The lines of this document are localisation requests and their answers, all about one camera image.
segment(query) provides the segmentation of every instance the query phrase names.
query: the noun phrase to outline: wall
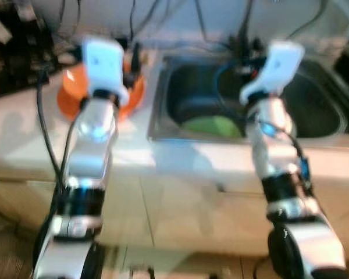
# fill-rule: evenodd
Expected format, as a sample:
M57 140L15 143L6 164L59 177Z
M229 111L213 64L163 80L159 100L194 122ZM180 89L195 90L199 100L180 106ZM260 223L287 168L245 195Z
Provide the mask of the wall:
M137 26L147 14L154 0L137 0L133 25ZM349 0L331 0L326 12L313 28L308 28L306 40L313 37L338 37L344 33L347 20L332 3L348 3ZM55 28L58 22L62 0L33 0L35 8ZM129 14L133 0L81 0L81 21L79 32L86 30L108 30L115 35L129 33ZM243 17L246 0L200 0L204 14L207 35L210 40L226 40L235 34ZM255 0L251 17L251 36L264 40L284 38L300 25L313 18L319 7L319 0ZM159 24L169 11L171 16ZM76 0L66 0L62 31L70 32L76 21ZM193 0L161 0L150 24L140 34L141 38L172 41L201 41Z

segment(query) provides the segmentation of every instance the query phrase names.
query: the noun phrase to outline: stainless steel sink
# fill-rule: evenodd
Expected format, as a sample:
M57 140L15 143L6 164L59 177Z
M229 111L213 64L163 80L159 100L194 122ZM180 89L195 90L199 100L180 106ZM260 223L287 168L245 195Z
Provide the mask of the stainless steel sink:
M224 138L193 133L182 124L199 116L230 117L220 104L215 75L227 58L206 56L165 56L156 89L148 136L152 140L192 140L244 142L244 138ZM226 70L219 77L219 92L228 107L243 115L238 102L240 88L248 77ZM319 64L305 60L282 94L299 138L323 138L349 133L349 88ZM235 124L244 131L242 123Z

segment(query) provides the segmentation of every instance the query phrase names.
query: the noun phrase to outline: floor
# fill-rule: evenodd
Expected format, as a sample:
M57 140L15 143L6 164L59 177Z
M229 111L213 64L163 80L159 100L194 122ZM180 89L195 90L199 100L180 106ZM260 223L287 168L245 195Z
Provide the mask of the floor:
M228 255L121 247L108 252L102 279L131 279L129 269L137 266L141 269L151 266L155 270L156 279L208 279L211 274L223 279L252 279L253 268L258 260ZM149 275L142 271L135 272L133 278L149 279ZM268 260L258 269L257 278L279 277Z

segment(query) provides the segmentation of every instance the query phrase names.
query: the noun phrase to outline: green sponge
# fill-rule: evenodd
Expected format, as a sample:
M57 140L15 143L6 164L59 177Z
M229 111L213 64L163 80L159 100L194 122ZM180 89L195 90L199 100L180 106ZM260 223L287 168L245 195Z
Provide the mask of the green sponge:
M242 137L239 128L224 116L201 116L185 121L182 128L195 133L216 135L225 138Z

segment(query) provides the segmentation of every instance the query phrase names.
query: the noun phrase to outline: white countertop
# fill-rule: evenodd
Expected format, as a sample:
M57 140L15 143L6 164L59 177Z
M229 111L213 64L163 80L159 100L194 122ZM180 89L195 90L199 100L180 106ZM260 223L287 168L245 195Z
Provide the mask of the white countertop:
M161 54L151 54L151 60ZM147 130L160 63L144 69L147 93L133 115L119 123L119 139L113 147L114 173L132 175L173 174L196 177L230 177L256 181L248 145L209 143L176 144L149 142ZM61 74L53 76L43 89L44 113L57 159L62 159L69 126L56 104ZM349 180L349 149L305 148L311 173L316 178ZM52 177L52 168L38 125L35 90L0 98L0 169L34 171Z

